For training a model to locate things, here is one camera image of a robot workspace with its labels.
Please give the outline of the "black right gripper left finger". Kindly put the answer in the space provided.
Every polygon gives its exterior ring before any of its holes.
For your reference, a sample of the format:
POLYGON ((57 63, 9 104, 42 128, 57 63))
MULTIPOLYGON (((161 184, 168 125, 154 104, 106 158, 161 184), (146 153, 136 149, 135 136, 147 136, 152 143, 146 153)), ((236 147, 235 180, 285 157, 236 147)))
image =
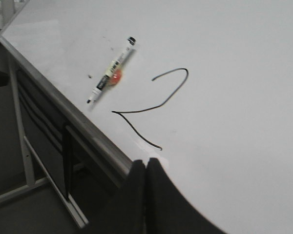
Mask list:
POLYGON ((141 234, 144 229, 145 165, 133 161, 115 196, 79 234, 141 234))

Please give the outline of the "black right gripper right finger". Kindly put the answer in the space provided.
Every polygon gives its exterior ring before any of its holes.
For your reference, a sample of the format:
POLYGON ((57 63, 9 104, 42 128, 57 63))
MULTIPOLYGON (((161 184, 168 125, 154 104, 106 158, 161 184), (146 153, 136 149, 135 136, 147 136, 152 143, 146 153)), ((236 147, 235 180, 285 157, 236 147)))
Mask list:
POLYGON ((223 234, 183 197, 160 161, 146 167, 146 232, 148 234, 223 234))

